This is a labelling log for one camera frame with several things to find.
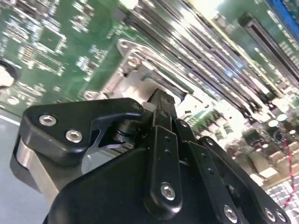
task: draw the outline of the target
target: blue-gray surface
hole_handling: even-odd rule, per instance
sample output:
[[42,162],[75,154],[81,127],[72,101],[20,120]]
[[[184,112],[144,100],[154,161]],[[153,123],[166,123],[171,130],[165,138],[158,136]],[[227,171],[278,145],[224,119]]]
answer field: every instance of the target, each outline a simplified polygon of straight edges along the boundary
[[17,180],[9,168],[18,128],[4,117],[19,120],[0,111],[0,224],[41,224],[49,211],[43,195]]

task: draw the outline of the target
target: electronic component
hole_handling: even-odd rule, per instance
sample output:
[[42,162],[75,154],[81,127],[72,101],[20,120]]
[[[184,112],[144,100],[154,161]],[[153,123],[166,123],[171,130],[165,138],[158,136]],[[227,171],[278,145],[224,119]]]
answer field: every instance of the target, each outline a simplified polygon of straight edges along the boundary
[[48,0],[16,0],[15,7],[25,14],[32,16],[35,19],[39,19],[44,16],[47,12],[48,6],[45,4],[50,4]]
[[257,42],[261,51],[275,64],[281,75],[287,76],[294,85],[299,86],[299,69],[286,53],[275,43],[267,31],[250,14],[243,15],[239,23]]

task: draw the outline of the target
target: metal bracket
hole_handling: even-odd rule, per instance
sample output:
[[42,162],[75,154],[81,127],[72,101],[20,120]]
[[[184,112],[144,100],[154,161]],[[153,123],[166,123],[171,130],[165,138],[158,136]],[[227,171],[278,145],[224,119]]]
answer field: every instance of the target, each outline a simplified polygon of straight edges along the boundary
[[16,158],[31,173],[40,192],[50,204],[65,185],[82,175],[81,166],[61,169],[45,156],[28,148],[22,140]]

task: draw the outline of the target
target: motherboard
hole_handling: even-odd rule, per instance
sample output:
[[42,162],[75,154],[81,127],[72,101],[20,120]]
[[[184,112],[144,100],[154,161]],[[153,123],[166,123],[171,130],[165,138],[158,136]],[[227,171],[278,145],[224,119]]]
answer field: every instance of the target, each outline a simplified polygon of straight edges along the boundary
[[[295,0],[2,0],[0,108],[175,99],[265,189],[299,173]],[[130,147],[107,149],[114,156]]]

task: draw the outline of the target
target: blue component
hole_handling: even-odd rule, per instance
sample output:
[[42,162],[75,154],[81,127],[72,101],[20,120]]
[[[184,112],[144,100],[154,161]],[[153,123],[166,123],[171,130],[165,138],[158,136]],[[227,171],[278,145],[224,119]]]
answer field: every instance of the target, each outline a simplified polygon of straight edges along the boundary
[[299,25],[283,5],[281,0],[267,0],[267,2],[291,35],[297,42],[299,42]]

